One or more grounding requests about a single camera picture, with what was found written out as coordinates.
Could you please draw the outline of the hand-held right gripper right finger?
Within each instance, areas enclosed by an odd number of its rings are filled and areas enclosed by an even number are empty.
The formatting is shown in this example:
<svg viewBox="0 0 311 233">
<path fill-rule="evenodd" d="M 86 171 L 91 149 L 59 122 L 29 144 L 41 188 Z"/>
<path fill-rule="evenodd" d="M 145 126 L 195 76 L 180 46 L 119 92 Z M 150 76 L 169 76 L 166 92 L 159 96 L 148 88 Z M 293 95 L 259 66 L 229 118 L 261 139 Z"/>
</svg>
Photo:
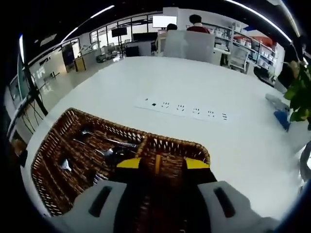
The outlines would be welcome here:
<svg viewBox="0 0 311 233">
<path fill-rule="evenodd" d="M 261 217 L 250 200 L 226 181 L 217 181 L 200 160 L 183 159 L 189 233 L 272 233 L 278 221 Z"/>
</svg>

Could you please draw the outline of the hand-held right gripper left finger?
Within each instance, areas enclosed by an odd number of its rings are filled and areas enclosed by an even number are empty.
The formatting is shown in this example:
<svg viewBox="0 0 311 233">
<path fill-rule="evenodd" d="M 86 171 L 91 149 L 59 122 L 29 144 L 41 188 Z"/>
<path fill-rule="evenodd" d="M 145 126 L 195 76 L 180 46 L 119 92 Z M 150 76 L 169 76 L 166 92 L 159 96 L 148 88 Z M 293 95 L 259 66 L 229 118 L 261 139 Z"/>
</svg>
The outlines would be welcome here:
<svg viewBox="0 0 311 233">
<path fill-rule="evenodd" d="M 134 217 L 148 169 L 142 158 L 124 160 L 110 180 L 78 195 L 70 211 L 60 216 L 62 233 L 120 233 Z"/>
</svg>

